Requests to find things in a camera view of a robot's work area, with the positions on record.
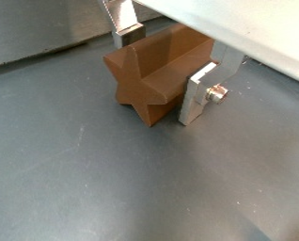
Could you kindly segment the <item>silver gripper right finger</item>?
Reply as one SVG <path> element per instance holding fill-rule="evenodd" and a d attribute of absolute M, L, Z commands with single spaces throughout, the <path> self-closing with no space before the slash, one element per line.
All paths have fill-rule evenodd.
<path fill-rule="evenodd" d="M 215 41 L 211 59 L 188 77 L 179 116 L 183 125 L 201 115 L 208 103 L 219 104 L 224 100 L 228 89 L 223 83 L 239 70 L 244 56 L 235 48 Z"/>

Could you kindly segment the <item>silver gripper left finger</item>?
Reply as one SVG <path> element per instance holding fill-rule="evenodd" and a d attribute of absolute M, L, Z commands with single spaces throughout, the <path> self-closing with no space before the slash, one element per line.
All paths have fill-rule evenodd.
<path fill-rule="evenodd" d="M 145 37 L 145 27 L 139 22 L 132 0 L 97 0 L 112 26 L 116 48 Z"/>

